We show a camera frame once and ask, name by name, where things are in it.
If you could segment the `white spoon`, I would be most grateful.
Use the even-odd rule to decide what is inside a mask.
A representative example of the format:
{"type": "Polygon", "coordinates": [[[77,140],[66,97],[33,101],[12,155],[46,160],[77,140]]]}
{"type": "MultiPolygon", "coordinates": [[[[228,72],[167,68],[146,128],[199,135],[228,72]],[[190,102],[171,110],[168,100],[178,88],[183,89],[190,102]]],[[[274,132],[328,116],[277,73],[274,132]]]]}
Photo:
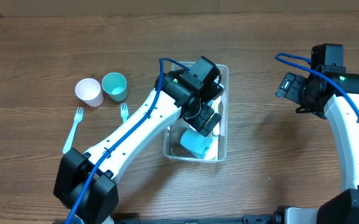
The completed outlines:
{"type": "MultiPolygon", "coordinates": [[[[219,113],[220,103],[221,103],[221,96],[219,96],[219,97],[218,97],[217,99],[215,99],[214,102],[213,102],[214,111],[215,111],[216,113],[219,113]]],[[[214,136],[218,136],[218,135],[220,134],[219,123],[220,123],[220,122],[218,122],[218,123],[215,125],[215,127],[213,128],[212,133],[213,133],[214,136]]]]}

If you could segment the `blue cup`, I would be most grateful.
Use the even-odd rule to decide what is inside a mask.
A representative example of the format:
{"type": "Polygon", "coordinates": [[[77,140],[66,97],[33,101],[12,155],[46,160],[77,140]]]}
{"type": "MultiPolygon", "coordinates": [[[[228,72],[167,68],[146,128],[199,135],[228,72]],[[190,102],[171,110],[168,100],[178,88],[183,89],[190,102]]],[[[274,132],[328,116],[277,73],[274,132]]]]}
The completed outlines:
{"type": "Polygon", "coordinates": [[[187,129],[180,138],[180,144],[198,159],[206,157],[212,142],[212,138],[202,136],[193,129],[187,129]]]}

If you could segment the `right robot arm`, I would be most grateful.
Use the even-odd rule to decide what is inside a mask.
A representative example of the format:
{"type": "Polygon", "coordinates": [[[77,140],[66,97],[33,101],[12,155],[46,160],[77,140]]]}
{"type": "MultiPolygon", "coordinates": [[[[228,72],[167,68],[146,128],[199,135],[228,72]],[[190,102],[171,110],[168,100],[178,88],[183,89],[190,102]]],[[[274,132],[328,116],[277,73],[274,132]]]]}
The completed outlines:
{"type": "Polygon", "coordinates": [[[276,92],[329,121],[341,170],[341,193],[319,208],[279,207],[272,223],[359,223],[359,74],[287,73],[276,92]]]}

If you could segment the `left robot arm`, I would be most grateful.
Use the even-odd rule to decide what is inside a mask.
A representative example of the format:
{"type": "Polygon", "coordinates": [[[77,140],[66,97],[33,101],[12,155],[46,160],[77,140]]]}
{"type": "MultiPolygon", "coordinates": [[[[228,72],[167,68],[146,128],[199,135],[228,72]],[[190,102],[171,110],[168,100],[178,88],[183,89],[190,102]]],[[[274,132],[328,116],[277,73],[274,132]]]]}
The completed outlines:
{"type": "Polygon", "coordinates": [[[118,204],[119,182],[130,163],[165,128],[183,118],[198,134],[208,136],[221,120],[209,102],[224,86],[211,73],[197,78],[186,70],[161,73],[144,105],[102,142],[80,153],[64,152],[54,195],[70,213],[65,223],[104,223],[118,204]]]}

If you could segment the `clear plastic container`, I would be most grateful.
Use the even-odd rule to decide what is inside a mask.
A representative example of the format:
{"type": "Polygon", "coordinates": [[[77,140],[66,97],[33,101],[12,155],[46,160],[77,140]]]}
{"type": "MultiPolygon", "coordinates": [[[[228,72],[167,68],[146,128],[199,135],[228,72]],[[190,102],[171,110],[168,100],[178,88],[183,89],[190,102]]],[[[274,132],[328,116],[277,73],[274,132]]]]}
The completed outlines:
{"type": "MultiPolygon", "coordinates": [[[[208,135],[208,138],[212,138],[213,142],[211,148],[207,152],[207,155],[204,159],[196,158],[191,152],[186,150],[180,144],[180,138],[187,129],[192,129],[192,127],[187,124],[183,119],[179,119],[173,125],[169,126],[164,131],[164,147],[163,154],[170,159],[178,159],[183,161],[192,161],[192,162],[221,162],[226,158],[226,147],[227,147],[227,137],[228,137],[228,97],[229,97],[229,76],[230,71],[226,65],[217,64],[218,69],[220,70],[221,77],[217,78],[215,81],[219,81],[224,86],[224,91],[226,91],[227,99],[227,116],[226,116],[226,131],[225,136],[214,136],[211,132],[208,135]]],[[[220,103],[219,114],[222,116],[222,103],[220,103]]]]}

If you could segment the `light blue fork left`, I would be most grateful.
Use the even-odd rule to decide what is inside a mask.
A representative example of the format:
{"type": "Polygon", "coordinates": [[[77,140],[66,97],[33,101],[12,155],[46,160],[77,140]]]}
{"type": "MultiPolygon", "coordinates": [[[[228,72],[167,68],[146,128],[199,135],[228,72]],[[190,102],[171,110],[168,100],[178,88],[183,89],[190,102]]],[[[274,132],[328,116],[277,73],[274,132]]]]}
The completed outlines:
{"type": "Polygon", "coordinates": [[[227,99],[226,99],[226,91],[224,91],[221,95],[221,103],[222,103],[222,119],[221,119],[221,123],[220,123],[220,135],[221,136],[225,136],[225,131],[226,131],[226,116],[227,116],[227,99]]]}

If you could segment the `light blue fork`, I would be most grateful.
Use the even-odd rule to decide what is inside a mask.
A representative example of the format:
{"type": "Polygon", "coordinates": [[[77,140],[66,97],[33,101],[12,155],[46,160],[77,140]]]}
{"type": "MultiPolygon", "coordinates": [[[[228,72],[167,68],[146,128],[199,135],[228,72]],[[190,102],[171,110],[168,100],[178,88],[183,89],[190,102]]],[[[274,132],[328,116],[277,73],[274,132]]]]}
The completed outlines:
{"type": "Polygon", "coordinates": [[[226,116],[227,116],[227,99],[226,99],[226,91],[224,91],[221,95],[221,103],[222,103],[222,119],[221,119],[221,123],[220,123],[220,135],[221,136],[225,136],[225,131],[226,131],[226,116]]]}
{"type": "Polygon", "coordinates": [[[120,104],[120,115],[121,115],[121,119],[123,120],[123,123],[125,123],[129,118],[128,105],[125,102],[122,102],[120,104]]]}

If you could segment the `light blue fork right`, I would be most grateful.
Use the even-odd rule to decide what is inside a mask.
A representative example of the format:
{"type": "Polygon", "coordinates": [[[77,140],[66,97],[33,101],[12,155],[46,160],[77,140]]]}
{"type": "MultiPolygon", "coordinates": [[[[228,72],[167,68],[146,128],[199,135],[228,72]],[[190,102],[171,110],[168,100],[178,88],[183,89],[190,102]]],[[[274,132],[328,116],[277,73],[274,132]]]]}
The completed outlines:
{"type": "Polygon", "coordinates": [[[121,115],[121,119],[123,120],[123,123],[125,123],[129,118],[128,105],[125,102],[122,102],[120,104],[120,115],[121,115]]]}

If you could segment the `green cup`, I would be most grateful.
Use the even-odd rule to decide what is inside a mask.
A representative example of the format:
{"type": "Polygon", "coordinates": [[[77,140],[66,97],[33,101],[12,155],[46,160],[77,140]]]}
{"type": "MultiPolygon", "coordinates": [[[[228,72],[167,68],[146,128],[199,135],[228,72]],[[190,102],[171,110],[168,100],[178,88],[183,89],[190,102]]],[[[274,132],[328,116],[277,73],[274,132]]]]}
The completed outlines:
{"type": "Polygon", "coordinates": [[[128,96],[126,78],[117,72],[109,73],[102,79],[102,89],[114,100],[124,101],[128,96]]]}

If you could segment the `white cup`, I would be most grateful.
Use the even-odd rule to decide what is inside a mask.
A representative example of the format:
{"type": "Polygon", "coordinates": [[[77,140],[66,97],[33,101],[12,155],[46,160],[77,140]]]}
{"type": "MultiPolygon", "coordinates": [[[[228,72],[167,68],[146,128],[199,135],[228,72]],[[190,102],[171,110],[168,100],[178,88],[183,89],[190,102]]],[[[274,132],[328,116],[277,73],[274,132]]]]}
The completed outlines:
{"type": "Polygon", "coordinates": [[[93,78],[80,80],[75,87],[76,96],[91,107],[98,107],[103,103],[103,93],[99,82],[93,78]]]}

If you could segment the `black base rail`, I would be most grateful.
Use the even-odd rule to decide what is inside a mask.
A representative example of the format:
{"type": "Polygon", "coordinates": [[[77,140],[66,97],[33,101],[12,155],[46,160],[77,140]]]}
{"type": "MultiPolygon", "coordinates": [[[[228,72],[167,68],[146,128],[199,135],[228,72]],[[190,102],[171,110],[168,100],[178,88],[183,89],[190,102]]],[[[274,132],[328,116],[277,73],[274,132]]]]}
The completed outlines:
{"type": "Polygon", "coordinates": [[[243,215],[235,218],[184,218],[140,220],[136,218],[116,219],[114,224],[271,224],[281,223],[276,220],[277,215],[243,215]]]}

